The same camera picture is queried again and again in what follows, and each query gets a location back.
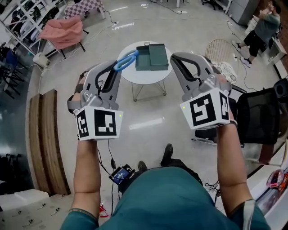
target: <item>black shorts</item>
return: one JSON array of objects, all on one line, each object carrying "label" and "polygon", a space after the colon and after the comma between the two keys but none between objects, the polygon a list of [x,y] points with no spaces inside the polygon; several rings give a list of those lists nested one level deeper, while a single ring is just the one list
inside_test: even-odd
[{"label": "black shorts", "polygon": [[244,43],[247,46],[250,46],[250,55],[257,57],[258,50],[261,46],[265,45],[265,42],[262,41],[260,37],[257,36],[255,31],[251,31],[247,37],[244,39]]}]

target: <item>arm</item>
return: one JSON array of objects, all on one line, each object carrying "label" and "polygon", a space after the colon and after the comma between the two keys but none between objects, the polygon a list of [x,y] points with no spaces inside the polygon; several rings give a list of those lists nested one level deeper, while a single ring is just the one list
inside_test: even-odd
[{"label": "arm", "polygon": [[80,208],[99,217],[101,175],[97,141],[79,141],[74,173],[72,208]]},{"label": "arm", "polygon": [[218,127],[217,138],[217,171],[221,197],[228,215],[252,196],[246,183],[245,162],[236,126],[228,124]]},{"label": "arm", "polygon": [[270,13],[270,8],[267,7],[265,10],[260,11],[259,18],[264,20],[265,16]]}]

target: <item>wooden panel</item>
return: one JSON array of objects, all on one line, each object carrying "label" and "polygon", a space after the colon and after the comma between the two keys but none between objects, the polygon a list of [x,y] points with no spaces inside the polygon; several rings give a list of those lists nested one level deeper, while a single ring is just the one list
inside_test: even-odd
[{"label": "wooden panel", "polygon": [[70,194],[59,148],[57,129],[57,91],[54,89],[43,95],[42,140],[44,164],[46,165],[46,173],[50,179],[53,192],[56,194]]},{"label": "wooden panel", "polygon": [[51,194],[49,182],[45,175],[45,168],[42,161],[42,153],[43,153],[42,148],[43,146],[41,144],[42,139],[39,136],[41,134],[41,112],[42,112],[41,104],[42,104],[41,94],[37,94],[30,100],[30,110],[29,110],[30,150],[39,190]]}]

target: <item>white floor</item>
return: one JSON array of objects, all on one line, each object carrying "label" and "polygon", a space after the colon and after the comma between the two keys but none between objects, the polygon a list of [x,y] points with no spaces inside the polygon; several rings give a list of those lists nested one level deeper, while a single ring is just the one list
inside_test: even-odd
[{"label": "white floor", "polygon": [[[163,5],[174,10],[185,10],[187,13],[177,15],[172,11],[148,0],[103,0],[106,10],[111,12],[112,20],[118,21],[117,26],[133,23],[122,29],[112,30],[110,18],[106,12],[106,20],[99,13],[91,13],[84,21],[90,32],[83,39],[86,52],[80,48],[75,55],[55,66],[62,59],[60,54],[51,58],[50,68],[43,74],[40,82],[40,93],[51,89],[58,91],[57,117],[58,135],[62,161],[71,191],[73,191],[73,174],[76,163],[77,128],[73,115],[67,111],[66,100],[73,94],[79,75],[88,67],[106,60],[116,59],[119,53],[129,44],[151,40],[165,43],[173,53],[193,51],[205,54],[209,43],[217,38],[227,41],[237,40],[227,27],[227,20],[233,23],[231,28],[238,36],[243,37],[244,29],[240,28],[221,11],[214,11],[211,6],[202,6],[200,0],[180,4],[176,9],[176,0],[164,1]],[[247,89],[243,83],[245,70],[242,64],[233,64],[238,72],[237,85]],[[266,67],[258,55],[251,69],[247,70],[246,84],[250,88],[261,90],[272,87],[278,80],[273,67]],[[163,150],[167,143],[174,147],[174,158],[181,159],[188,167],[196,171],[203,183],[217,181],[216,147],[191,140],[194,132],[188,127],[179,108],[183,91],[174,71],[165,79],[167,95],[145,102],[132,100],[131,83],[121,79],[117,103],[124,111],[121,134],[119,139],[110,141],[110,149],[117,165],[129,164],[137,169],[137,163],[143,160],[148,168],[158,167]],[[153,86],[143,88],[142,96],[157,94]],[[158,119],[159,123],[131,130],[131,125],[146,123]],[[108,142],[100,141],[99,150],[106,168],[111,172]],[[260,147],[248,145],[244,154],[259,153]],[[102,173],[101,199],[108,212],[111,210],[112,182],[104,170]],[[117,189],[114,187],[114,206],[117,203]]]}]

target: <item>shoe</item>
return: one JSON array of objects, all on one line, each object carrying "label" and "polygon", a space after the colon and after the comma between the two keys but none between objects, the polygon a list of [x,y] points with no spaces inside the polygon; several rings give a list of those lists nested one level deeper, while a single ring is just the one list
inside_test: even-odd
[{"label": "shoe", "polygon": [[89,14],[90,14],[90,12],[89,12],[89,11],[86,11],[86,12],[84,13],[84,18],[87,18],[87,17],[89,16]]},{"label": "shoe", "polygon": [[239,43],[236,43],[234,41],[232,41],[232,45],[235,47],[235,49],[238,51],[238,52],[241,52],[241,48],[239,48]]},{"label": "shoe", "polygon": [[139,170],[140,173],[144,173],[145,171],[148,170],[148,168],[147,168],[146,164],[144,163],[144,161],[141,160],[141,161],[138,162],[138,170]]},{"label": "shoe", "polygon": [[172,144],[166,145],[162,161],[166,161],[167,159],[171,159],[172,154],[173,154],[173,146],[172,146]]},{"label": "shoe", "polygon": [[242,61],[243,64],[245,64],[248,68],[251,67],[251,63],[248,59],[241,57],[240,60]]}]

